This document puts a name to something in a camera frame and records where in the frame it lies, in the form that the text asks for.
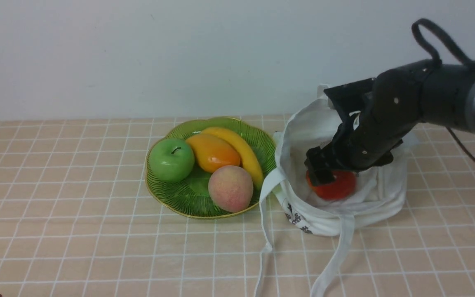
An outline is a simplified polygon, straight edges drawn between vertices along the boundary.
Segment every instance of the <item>green apple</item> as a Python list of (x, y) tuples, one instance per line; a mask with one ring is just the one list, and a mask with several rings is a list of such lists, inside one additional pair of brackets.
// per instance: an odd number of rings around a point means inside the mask
[(163, 139), (149, 154), (151, 171), (163, 182), (179, 182), (192, 171), (195, 163), (192, 147), (182, 139)]

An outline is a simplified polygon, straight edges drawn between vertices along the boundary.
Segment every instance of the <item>tiled countertop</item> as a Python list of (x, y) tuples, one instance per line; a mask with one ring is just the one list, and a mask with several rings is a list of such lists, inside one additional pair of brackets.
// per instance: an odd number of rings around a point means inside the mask
[[(243, 120), (273, 133), (288, 116)], [(258, 209), (187, 219), (147, 192), (149, 147), (186, 119), (0, 123), (3, 297), (252, 297)], [(419, 126), (403, 211), (355, 233), (331, 297), (475, 296), (475, 164)], [(459, 136), (475, 154), (475, 137)], [(303, 297), (337, 238), (308, 235), (270, 200), (275, 237), (262, 296)]]

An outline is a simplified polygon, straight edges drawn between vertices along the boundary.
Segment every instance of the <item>yellow banana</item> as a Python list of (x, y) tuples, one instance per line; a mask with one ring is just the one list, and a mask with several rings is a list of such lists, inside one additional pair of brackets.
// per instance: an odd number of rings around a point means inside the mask
[(208, 127), (201, 133), (214, 135), (215, 137), (219, 137), (230, 143), (230, 145), (232, 145), (240, 155), (243, 169), (245, 169), (252, 177), (254, 186), (258, 190), (261, 189), (261, 186), (263, 185), (263, 171), (256, 154), (254, 154), (254, 151), (245, 139), (240, 137), (238, 133), (222, 127)]

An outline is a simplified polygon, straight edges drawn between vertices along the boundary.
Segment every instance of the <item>white cloth bag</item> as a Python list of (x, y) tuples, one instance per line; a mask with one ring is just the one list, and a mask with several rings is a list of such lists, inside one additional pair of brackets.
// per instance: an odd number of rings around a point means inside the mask
[(260, 275), (256, 284), (257, 297), (263, 280), (263, 255), (272, 252), (265, 220), (266, 197), (273, 192), (292, 224), (315, 236), (336, 236), (340, 240), (334, 255), (311, 288), (311, 297), (323, 297), (346, 258), (355, 229), (385, 220), (400, 211), (407, 189), (407, 154), (418, 143), (413, 133), (403, 138), (402, 145), (392, 150), (394, 161), (384, 167), (374, 167), (357, 177), (355, 192), (348, 198), (324, 201), (307, 185), (304, 165), (311, 147), (323, 147), (335, 135), (341, 119), (328, 106), (318, 88), (319, 98), (289, 119), (283, 132), (275, 133), (277, 168), (269, 173), (260, 193), (260, 213), (266, 245), (260, 253)]

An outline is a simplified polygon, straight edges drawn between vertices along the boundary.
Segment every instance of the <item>black cable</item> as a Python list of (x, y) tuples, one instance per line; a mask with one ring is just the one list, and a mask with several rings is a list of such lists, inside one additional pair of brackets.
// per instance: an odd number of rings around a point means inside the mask
[[(439, 57), (439, 53), (437, 49), (433, 47), (426, 39), (424, 39), (423, 35), (421, 34), (421, 30), (419, 29), (419, 25), (422, 25), (424, 28), (428, 29), (432, 34), (435, 35), (443, 43), (443, 45), (448, 49), (448, 51), (459, 61), (461, 64), (471, 68), (473, 61), (461, 50), (461, 48), (454, 42), (454, 40), (448, 35), (445, 30), (439, 27), (434, 22), (430, 21), (429, 19), (419, 19), (415, 23), (412, 24), (412, 33), (415, 41), (432, 56), (432, 60), (436, 66), (441, 65), (441, 58)], [(447, 127), (448, 132), (456, 141), (458, 146), (463, 150), (471, 160), (475, 163), (475, 157), (467, 150), (467, 148), (463, 145), (463, 143), (458, 139), (454, 131)]]
[(452, 131), (452, 129), (448, 128), (447, 127), (447, 130), (448, 132), (450, 133), (450, 135), (452, 136), (452, 138), (456, 141), (456, 143), (458, 143), (458, 146), (464, 151), (465, 154), (467, 154), (467, 156), (469, 156), (469, 158), (471, 158), (474, 163), (475, 163), (475, 157), (469, 152), (469, 150), (467, 150), (467, 148), (463, 145), (463, 143), (458, 139), (458, 137), (456, 136), (456, 134), (454, 133), (454, 131)]
[(461, 50), (461, 48), (456, 44), (456, 42), (448, 35), (445, 30), (439, 27), (434, 22), (430, 21), (429, 19), (419, 19), (417, 22), (412, 24), (412, 33), (415, 41), (432, 56), (434, 62), (440, 64), (441, 59), (439, 58), (439, 53), (437, 49), (435, 49), (421, 34), (421, 30), (419, 29), (419, 25), (422, 25), (424, 28), (428, 29), (432, 34), (439, 39), (443, 45), (448, 49), (448, 51), (459, 61), (461, 64), (465, 66), (470, 66), (472, 64), (472, 60)]

